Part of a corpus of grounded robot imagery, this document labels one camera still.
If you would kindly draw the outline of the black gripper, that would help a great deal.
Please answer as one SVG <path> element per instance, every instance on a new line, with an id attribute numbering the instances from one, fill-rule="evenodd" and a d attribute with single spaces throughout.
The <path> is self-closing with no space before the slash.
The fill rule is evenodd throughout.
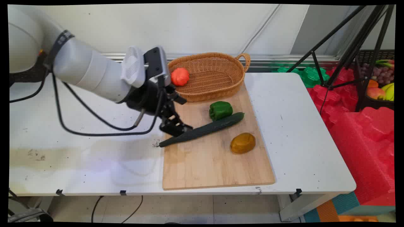
<path id="1" fill-rule="evenodd" d="M 148 80 L 140 88 L 131 87 L 129 93 L 123 99 L 123 102 L 126 103 L 130 109 L 139 112 L 145 109 L 147 115 L 155 115 L 158 99 L 158 84 Z M 170 99 L 180 105 L 187 102 L 187 99 L 180 96 L 177 92 L 172 92 Z M 159 129 L 168 135 L 178 137 L 193 130 L 193 127 L 183 123 L 174 107 L 163 107 L 159 116 L 162 120 Z"/>

